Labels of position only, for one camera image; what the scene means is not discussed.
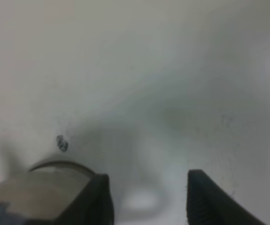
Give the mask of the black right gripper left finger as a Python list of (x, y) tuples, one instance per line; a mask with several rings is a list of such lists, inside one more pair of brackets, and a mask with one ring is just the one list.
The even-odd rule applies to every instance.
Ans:
[(113, 225), (114, 205), (109, 176), (94, 175), (86, 187), (54, 221), (55, 225)]

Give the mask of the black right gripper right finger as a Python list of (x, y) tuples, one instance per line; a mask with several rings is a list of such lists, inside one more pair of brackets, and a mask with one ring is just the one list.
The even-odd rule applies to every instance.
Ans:
[(190, 225), (262, 225), (228, 196), (203, 170), (187, 175), (187, 222)]

